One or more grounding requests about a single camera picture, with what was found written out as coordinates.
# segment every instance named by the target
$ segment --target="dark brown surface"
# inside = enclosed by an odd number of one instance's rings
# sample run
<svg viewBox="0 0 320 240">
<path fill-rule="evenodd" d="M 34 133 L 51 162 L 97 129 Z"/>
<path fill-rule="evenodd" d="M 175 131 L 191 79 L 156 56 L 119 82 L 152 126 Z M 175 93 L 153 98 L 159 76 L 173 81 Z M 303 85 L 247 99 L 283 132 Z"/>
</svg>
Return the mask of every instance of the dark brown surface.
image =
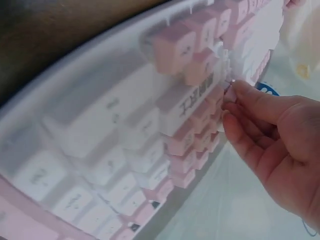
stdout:
<svg viewBox="0 0 320 240">
<path fill-rule="evenodd" d="M 0 0 L 0 106 L 52 63 L 168 0 Z"/>
</svg>

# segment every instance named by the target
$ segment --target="keyboard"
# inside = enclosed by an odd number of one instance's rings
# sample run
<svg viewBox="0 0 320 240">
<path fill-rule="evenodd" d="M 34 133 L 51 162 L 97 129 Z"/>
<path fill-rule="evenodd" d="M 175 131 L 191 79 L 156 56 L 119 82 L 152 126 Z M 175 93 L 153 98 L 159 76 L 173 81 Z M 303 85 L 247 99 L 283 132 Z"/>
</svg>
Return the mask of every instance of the keyboard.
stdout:
<svg viewBox="0 0 320 240">
<path fill-rule="evenodd" d="M 0 111 L 0 238 L 132 240 L 217 150 L 254 86 L 279 0 L 181 0 L 86 43 Z"/>
</svg>

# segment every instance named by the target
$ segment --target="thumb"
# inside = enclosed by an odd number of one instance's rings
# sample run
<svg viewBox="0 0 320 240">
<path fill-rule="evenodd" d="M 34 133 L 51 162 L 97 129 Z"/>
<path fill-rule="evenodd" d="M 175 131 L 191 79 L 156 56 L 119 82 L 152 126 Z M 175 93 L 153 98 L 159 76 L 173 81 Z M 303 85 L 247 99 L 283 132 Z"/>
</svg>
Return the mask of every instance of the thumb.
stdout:
<svg viewBox="0 0 320 240">
<path fill-rule="evenodd" d="M 302 101 L 299 96 L 274 96 L 257 90 L 242 80 L 232 85 L 238 101 L 257 119 L 277 125 L 291 107 Z"/>
</svg>

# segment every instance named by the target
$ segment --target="pink keycap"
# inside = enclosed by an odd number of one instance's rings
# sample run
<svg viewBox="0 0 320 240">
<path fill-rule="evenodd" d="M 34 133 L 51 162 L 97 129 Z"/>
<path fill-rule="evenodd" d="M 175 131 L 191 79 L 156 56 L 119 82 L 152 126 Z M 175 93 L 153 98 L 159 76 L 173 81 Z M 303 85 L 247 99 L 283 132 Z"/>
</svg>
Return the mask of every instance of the pink keycap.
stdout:
<svg viewBox="0 0 320 240">
<path fill-rule="evenodd" d="M 229 87 L 228 91 L 226 91 L 223 101 L 225 103 L 235 103 L 237 100 L 237 95 L 232 87 Z"/>
<path fill-rule="evenodd" d="M 196 33 L 195 48 L 196 53 L 202 52 L 213 43 L 217 19 L 205 10 L 193 13 L 183 20 L 183 23 Z"/>
<path fill-rule="evenodd" d="M 150 203 L 145 202 L 135 211 L 135 213 L 132 216 L 123 215 L 122 217 L 129 222 L 138 225 L 144 225 L 147 223 L 149 219 L 151 219 L 154 213 L 154 207 Z"/>
<path fill-rule="evenodd" d="M 200 134 L 194 135 L 194 149 L 196 152 L 203 152 L 209 145 L 211 139 L 211 128 L 208 124 Z"/>
<path fill-rule="evenodd" d="M 153 200 L 158 203 L 164 203 L 173 189 L 174 184 L 172 183 L 171 179 L 167 177 L 162 180 L 155 190 L 142 188 L 143 193 L 148 200 Z"/>
<path fill-rule="evenodd" d="M 201 170 L 206 162 L 209 159 L 209 151 L 207 148 L 204 149 L 203 152 L 197 152 L 196 153 L 196 161 L 193 167 L 197 170 Z"/>
<path fill-rule="evenodd" d="M 248 14 L 254 13 L 257 9 L 258 0 L 248 0 Z"/>
<path fill-rule="evenodd" d="M 196 171 L 190 169 L 188 173 L 171 172 L 170 177 L 175 186 L 186 189 L 196 177 Z"/>
<path fill-rule="evenodd" d="M 224 47 L 233 50 L 239 45 L 243 39 L 251 34 L 250 27 L 255 21 L 255 14 L 248 14 L 245 19 L 238 25 L 232 25 L 222 36 Z"/>
<path fill-rule="evenodd" d="M 230 24 L 231 9 L 228 8 L 223 1 L 216 1 L 208 6 L 206 11 L 216 18 L 216 28 L 214 37 L 220 38 L 224 34 Z"/>
<path fill-rule="evenodd" d="M 211 141 L 208 146 L 209 153 L 213 153 L 220 143 L 220 135 L 218 133 L 211 134 Z"/>
<path fill-rule="evenodd" d="M 168 155 L 170 168 L 177 173 L 187 173 L 196 160 L 196 151 L 193 146 L 183 156 Z"/>
<path fill-rule="evenodd" d="M 191 61 L 196 43 L 196 33 L 182 22 L 166 27 L 153 40 L 157 71 L 175 75 Z"/>
<path fill-rule="evenodd" d="M 216 113 L 218 102 L 224 97 L 224 92 L 223 87 L 218 84 L 205 98 L 205 101 L 210 105 L 210 114 Z"/>
<path fill-rule="evenodd" d="M 113 235 L 110 240 L 132 240 L 135 233 L 130 228 L 123 228 Z"/>
<path fill-rule="evenodd" d="M 185 69 L 184 82 L 189 86 L 198 86 L 214 71 L 218 58 L 210 48 L 205 48 L 200 53 L 193 55 L 192 61 Z"/>
<path fill-rule="evenodd" d="M 215 112 L 214 115 L 210 116 L 210 129 L 211 133 L 215 134 L 218 131 L 218 124 L 220 122 L 222 110 L 221 108 Z"/>
<path fill-rule="evenodd" d="M 195 140 L 195 129 L 192 123 L 187 120 L 181 128 L 173 135 L 163 136 L 166 144 L 166 153 L 175 156 L 183 156 L 192 146 Z"/>
<path fill-rule="evenodd" d="M 193 125 L 194 133 L 200 134 L 210 121 L 210 105 L 203 101 L 200 106 L 190 116 L 190 122 Z"/>
<path fill-rule="evenodd" d="M 225 0 L 225 5 L 231 9 L 230 24 L 237 25 L 248 14 L 248 0 Z"/>
</svg>

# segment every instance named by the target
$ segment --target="human hand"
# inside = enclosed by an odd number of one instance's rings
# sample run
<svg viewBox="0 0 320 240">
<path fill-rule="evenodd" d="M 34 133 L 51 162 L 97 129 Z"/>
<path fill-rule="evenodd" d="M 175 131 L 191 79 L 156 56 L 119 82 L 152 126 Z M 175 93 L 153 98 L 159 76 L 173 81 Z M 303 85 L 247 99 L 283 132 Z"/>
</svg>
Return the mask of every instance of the human hand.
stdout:
<svg viewBox="0 0 320 240">
<path fill-rule="evenodd" d="M 284 0 L 284 6 L 290 10 L 295 7 L 301 7 L 306 3 L 307 0 Z"/>
<path fill-rule="evenodd" d="M 320 102 L 273 96 L 244 81 L 223 106 L 228 140 L 282 208 L 320 231 Z"/>
</svg>

